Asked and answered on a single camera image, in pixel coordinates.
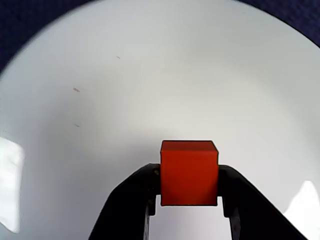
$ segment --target blue fabric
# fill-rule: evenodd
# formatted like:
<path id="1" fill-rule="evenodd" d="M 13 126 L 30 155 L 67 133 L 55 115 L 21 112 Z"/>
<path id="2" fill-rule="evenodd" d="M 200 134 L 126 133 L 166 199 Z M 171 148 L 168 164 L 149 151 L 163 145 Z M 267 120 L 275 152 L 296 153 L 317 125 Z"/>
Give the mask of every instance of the blue fabric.
<path id="1" fill-rule="evenodd" d="M 42 27 L 90 1 L 92 0 L 0 0 L 0 73 L 15 53 Z M 279 18 L 320 46 L 319 0 L 242 2 Z"/>

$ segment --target white surface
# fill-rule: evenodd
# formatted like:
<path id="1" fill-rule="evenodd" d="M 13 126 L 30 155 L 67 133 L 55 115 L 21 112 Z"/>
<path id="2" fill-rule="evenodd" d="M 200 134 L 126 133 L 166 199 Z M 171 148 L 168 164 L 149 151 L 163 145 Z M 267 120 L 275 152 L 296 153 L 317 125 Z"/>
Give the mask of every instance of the white surface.
<path id="1" fill-rule="evenodd" d="M 308 239 L 320 239 L 320 200 L 311 181 L 305 181 L 284 216 Z"/>
<path id="2" fill-rule="evenodd" d="M 284 212 L 305 180 L 319 192 L 319 62 L 303 35 L 232 0 L 73 11 L 0 79 L 1 136 L 26 154 L 21 231 L 4 239 L 86 239 L 112 189 L 160 161 L 163 139 L 213 140 L 219 162 Z M 151 240 L 231 239 L 221 204 L 158 206 Z"/>
<path id="3" fill-rule="evenodd" d="M 24 162 L 22 148 L 0 137 L 0 223 L 9 231 L 20 230 L 20 184 Z"/>

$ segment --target cube top face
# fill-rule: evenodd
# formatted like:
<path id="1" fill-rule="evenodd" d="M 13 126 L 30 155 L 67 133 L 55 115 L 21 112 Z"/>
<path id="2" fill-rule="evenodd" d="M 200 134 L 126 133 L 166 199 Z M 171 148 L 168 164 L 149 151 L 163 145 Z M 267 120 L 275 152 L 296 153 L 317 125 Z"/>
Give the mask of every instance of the cube top face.
<path id="1" fill-rule="evenodd" d="M 162 151 L 216 151 L 212 141 L 163 141 Z"/>
<path id="2" fill-rule="evenodd" d="M 216 206 L 218 151 L 212 141 L 163 141 L 161 205 Z"/>

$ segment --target dark blue background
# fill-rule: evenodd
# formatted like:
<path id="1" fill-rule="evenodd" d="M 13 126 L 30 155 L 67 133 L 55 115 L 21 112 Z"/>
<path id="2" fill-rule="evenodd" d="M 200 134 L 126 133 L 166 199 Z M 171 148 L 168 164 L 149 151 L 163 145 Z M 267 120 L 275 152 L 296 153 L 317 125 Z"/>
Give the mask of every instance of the dark blue background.
<path id="1" fill-rule="evenodd" d="M 0 73 L 23 44 L 42 27 L 90 1 L 92 0 L 0 0 Z M 242 2 L 279 18 L 320 46 L 320 0 Z"/>

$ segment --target red cube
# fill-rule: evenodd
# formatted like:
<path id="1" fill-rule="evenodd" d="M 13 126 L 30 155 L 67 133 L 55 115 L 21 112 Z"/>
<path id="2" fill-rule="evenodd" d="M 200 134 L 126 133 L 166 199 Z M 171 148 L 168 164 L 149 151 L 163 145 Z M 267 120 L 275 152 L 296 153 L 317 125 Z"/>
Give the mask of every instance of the red cube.
<path id="1" fill-rule="evenodd" d="M 160 166 L 162 206 L 217 205 L 218 150 L 212 141 L 165 140 Z"/>

